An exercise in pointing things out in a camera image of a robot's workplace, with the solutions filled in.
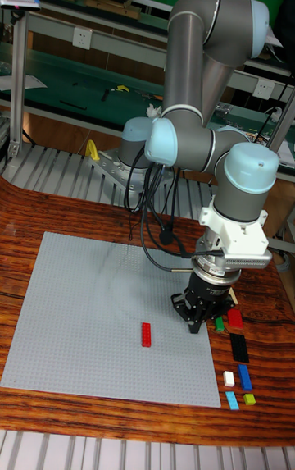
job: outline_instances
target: light blue joint cap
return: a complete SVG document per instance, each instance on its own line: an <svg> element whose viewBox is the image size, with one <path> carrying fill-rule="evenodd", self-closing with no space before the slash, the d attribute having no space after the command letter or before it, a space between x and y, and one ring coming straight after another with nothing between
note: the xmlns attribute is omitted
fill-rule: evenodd
<svg viewBox="0 0 295 470"><path fill-rule="evenodd" d="M128 142L143 142L152 131L152 118L136 116L125 123L122 139Z"/></svg>
<svg viewBox="0 0 295 470"><path fill-rule="evenodd" d="M155 118L151 136L145 144L146 158L170 167L176 162L177 149L177 136L172 122L168 118Z"/></svg>
<svg viewBox="0 0 295 470"><path fill-rule="evenodd" d="M225 174L231 184L245 193L261 194L275 183L279 157L259 144L234 145L225 159Z"/></svg>
<svg viewBox="0 0 295 470"><path fill-rule="evenodd" d="M257 0L251 0L252 8L252 54L251 58L257 58L266 42L267 30L270 24L268 7Z"/></svg>

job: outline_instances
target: electrical outlet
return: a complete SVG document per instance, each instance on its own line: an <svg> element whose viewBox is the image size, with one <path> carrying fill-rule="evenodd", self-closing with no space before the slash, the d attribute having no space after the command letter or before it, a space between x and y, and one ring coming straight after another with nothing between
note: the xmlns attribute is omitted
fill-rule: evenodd
<svg viewBox="0 0 295 470"><path fill-rule="evenodd" d="M253 91L253 95L262 100L269 100L273 89L275 88L275 82L272 80L258 80L256 88Z"/></svg>
<svg viewBox="0 0 295 470"><path fill-rule="evenodd" d="M92 37L91 29L84 29L83 27L74 28L73 45L81 49L90 49Z"/></svg>

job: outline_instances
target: yellow object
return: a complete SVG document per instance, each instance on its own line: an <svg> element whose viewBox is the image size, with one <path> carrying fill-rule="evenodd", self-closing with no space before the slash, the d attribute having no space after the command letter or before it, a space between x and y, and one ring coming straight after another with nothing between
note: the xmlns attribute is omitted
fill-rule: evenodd
<svg viewBox="0 0 295 470"><path fill-rule="evenodd" d="M245 394L244 401L246 404L255 404L255 397L253 394Z"/></svg>
<svg viewBox="0 0 295 470"><path fill-rule="evenodd" d="M125 85L117 85L116 91L127 91L128 93L130 92L128 87L126 87Z"/></svg>
<svg viewBox="0 0 295 470"><path fill-rule="evenodd" d="M100 160L100 157L98 156L98 150L96 149L96 145L93 140L89 140L87 142L85 155L86 157L90 156L93 160Z"/></svg>

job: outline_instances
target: wooden table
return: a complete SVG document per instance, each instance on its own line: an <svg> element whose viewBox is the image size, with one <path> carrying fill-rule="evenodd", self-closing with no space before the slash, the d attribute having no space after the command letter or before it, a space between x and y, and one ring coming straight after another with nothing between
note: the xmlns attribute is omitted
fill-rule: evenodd
<svg viewBox="0 0 295 470"><path fill-rule="evenodd" d="M0 186L2 373L44 231L128 244L129 214L104 204L17 189L1 177ZM177 234L193 251L203 228L184 219L175 223ZM138 227L132 244L140 244ZM275 265L243 272L235 293L243 311L255 406L243 404L237 380L240 410L229 410L222 373L237 373L237 363L229 330L218 333L210 322L221 408L0 388L0 429L195 445L295 445L295 317Z"/></svg>

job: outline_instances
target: black lego brick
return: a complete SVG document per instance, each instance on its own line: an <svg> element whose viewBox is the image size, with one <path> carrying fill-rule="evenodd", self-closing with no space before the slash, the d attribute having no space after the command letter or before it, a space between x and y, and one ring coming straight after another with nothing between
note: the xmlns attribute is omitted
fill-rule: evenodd
<svg viewBox="0 0 295 470"><path fill-rule="evenodd" d="M230 342L232 345L234 360L238 363L249 363L246 340L243 335L230 333Z"/></svg>

